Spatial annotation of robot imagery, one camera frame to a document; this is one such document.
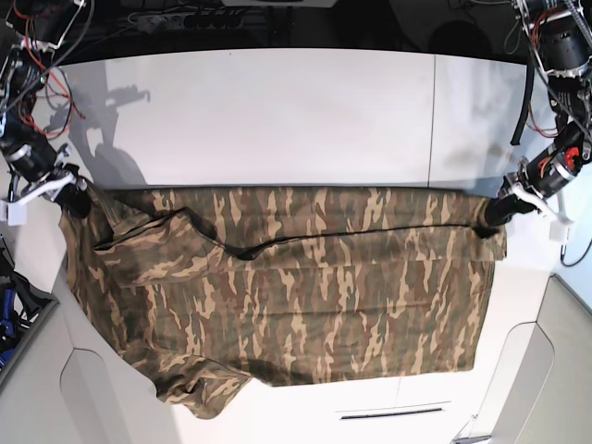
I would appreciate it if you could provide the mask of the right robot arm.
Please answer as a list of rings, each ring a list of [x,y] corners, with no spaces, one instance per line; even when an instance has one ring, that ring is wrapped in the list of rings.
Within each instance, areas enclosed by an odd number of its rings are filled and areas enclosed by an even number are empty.
[[[14,1],[7,11],[6,25],[17,40],[1,65],[1,155],[10,174],[1,204],[11,225],[22,223],[27,204],[38,197],[77,218],[90,212],[87,182],[66,161],[70,147],[54,148],[52,142],[81,114],[60,68],[89,31],[95,6],[94,1]],[[60,129],[36,122],[39,93],[63,100],[67,113]]]

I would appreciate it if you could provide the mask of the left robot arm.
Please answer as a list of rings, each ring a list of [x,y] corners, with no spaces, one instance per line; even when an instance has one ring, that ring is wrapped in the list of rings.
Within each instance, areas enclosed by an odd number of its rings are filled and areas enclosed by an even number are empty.
[[[512,8],[528,43],[529,61],[521,113],[511,144],[519,144],[524,127],[534,120],[531,98],[541,80],[555,115],[555,129],[535,131],[550,140],[537,157],[523,158],[507,174],[496,198],[480,216],[492,231],[517,214],[536,211],[564,228],[571,220],[554,211],[548,198],[574,180],[591,162],[591,28],[578,1],[514,1]]]

